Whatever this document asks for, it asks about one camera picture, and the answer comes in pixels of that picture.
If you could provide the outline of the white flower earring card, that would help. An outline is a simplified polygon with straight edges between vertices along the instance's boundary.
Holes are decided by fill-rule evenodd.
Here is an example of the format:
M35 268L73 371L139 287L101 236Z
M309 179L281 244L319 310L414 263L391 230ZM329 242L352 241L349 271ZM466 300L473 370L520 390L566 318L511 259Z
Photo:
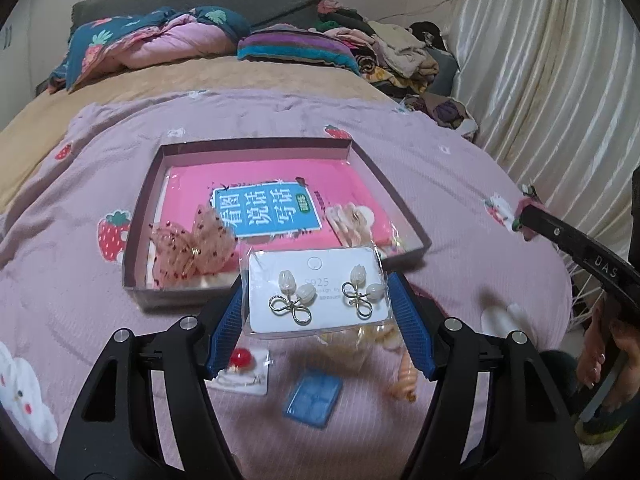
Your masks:
M371 246L251 250L240 265L242 317L259 337L331 333L392 318L386 275Z

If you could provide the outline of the navy pink strawberry duvet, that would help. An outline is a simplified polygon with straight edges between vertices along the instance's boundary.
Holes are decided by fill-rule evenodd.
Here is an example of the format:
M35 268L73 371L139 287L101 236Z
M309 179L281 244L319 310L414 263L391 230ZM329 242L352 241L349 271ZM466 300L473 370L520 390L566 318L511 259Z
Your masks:
M148 14L100 18L72 33L64 60L50 73L48 90L73 92L120 70L230 55L249 33L244 16L220 6L186 11L163 6Z

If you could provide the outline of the pink dotted mesh bow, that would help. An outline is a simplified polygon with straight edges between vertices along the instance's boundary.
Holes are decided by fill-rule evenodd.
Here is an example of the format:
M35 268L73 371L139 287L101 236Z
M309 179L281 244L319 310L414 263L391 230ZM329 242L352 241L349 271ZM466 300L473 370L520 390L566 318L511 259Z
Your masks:
M191 229L178 222L150 225L155 248L153 283L158 288L186 284L197 275L218 273L231 259L236 237L209 204L198 205Z

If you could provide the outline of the cream striped curtain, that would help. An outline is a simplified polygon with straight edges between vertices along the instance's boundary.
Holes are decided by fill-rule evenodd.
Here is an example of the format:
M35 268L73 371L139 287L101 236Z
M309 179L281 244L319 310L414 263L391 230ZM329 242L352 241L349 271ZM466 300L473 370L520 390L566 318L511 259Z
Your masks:
M478 144L617 255L639 163L639 32L620 0L456 0L454 92Z

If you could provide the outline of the pile of clothes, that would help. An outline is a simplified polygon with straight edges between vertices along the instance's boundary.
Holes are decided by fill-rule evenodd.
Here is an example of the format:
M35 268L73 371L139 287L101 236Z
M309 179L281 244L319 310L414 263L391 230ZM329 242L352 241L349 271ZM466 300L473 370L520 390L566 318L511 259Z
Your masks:
M321 0L317 11L314 30L348 47L360 76L386 96L450 96L458 63L435 23L402 27L372 21L337 0Z

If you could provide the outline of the cream claw hair clip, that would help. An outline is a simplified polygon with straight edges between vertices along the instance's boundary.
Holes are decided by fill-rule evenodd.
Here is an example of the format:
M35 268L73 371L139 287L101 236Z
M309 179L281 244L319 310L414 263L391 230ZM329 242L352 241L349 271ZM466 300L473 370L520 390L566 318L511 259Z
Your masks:
M326 221L343 247L360 247L373 243L373 211L353 203L326 208Z

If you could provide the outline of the red ball earring card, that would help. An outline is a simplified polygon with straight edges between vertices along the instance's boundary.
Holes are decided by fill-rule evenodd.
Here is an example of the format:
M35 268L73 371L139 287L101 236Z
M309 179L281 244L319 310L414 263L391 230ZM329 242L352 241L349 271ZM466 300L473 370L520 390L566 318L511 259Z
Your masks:
M265 396L271 363L268 349L238 347L233 350L228 366L206 385L224 392Z

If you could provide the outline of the pink book in tray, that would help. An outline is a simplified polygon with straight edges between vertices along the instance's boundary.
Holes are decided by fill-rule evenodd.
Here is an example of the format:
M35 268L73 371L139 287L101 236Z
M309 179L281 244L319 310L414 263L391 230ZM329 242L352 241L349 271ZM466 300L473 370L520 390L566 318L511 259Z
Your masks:
M193 223L198 205L214 207L237 238L273 247L332 248L341 245L326 221L326 208L353 203L375 216L373 243L390 246L388 214L354 166L320 158L210 162L173 166L160 221Z

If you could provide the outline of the dark cardboard tray box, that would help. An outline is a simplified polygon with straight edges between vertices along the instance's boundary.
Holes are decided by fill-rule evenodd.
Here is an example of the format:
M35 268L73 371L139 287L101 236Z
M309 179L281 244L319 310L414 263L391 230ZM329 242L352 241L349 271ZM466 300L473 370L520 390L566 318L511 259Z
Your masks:
M238 276L231 257L214 275L154 281L154 226L195 232L208 205L236 247L275 250L373 244L384 269L417 266L431 241L374 160L354 140L259 138L161 146L134 208L122 286L144 310L200 306Z

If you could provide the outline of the bag of dark clothes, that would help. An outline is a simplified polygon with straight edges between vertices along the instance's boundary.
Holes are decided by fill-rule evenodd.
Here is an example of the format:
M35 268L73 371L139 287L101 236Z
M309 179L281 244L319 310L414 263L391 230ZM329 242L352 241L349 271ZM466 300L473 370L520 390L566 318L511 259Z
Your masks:
M425 92L418 96L405 96L400 104L406 110L421 112L431 117L439 127L454 130L458 136L472 143L480 127L465 106L451 96Z

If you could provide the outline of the striped purple pillow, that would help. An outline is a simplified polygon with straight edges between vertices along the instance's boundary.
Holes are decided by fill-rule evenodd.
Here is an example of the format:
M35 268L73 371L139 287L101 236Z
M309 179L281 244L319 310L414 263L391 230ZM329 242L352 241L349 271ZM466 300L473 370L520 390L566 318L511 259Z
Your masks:
M360 75L356 58L340 40L289 24L259 29L240 40L238 60L328 66Z

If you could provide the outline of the pearl hair tie bag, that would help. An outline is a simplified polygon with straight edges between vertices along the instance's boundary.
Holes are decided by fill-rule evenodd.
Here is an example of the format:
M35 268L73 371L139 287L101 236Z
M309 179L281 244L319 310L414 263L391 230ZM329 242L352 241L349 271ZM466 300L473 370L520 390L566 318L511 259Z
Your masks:
M322 347L344 356L367 353L376 344L387 351L399 350L404 344L395 322L359 325L347 330L323 333L318 336L318 341Z

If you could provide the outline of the purple cartoon quilt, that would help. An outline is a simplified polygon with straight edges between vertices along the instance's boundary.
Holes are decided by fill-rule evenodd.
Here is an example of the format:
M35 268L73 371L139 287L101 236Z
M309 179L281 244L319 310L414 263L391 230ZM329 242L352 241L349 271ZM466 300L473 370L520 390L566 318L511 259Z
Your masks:
M499 220L521 191L423 114L232 90L90 104L61 140L34 125L18 150L43 154L1 218L1 405L47 466L116 330L167 330L233 284L262 378L206 391L247 479L401 475L434 384L397 400L400 337L361 368L345 342L393 319L396 266L472 330L564 336L562 258Z

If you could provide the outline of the orange spiral hair clip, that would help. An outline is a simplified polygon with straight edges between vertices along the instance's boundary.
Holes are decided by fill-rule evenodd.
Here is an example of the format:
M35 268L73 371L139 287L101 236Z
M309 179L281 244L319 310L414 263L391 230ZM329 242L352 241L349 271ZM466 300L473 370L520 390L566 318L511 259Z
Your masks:
M418 370L414 367L407 350L401 356L396 382L390 386L390 394L397 400L413 403L416 400Z

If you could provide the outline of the tan bed sheet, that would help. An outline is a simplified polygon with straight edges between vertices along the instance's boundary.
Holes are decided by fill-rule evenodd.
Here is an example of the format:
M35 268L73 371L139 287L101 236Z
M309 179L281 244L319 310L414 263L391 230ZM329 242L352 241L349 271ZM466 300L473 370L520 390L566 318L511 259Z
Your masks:
M239 61L233 56L191 58L175 64L111 74L72 93L42 92L1 131L1 208L60 144L68 124L91 104L133 101L194 90L276 90L388 102L390 98L363 78L336 67Z

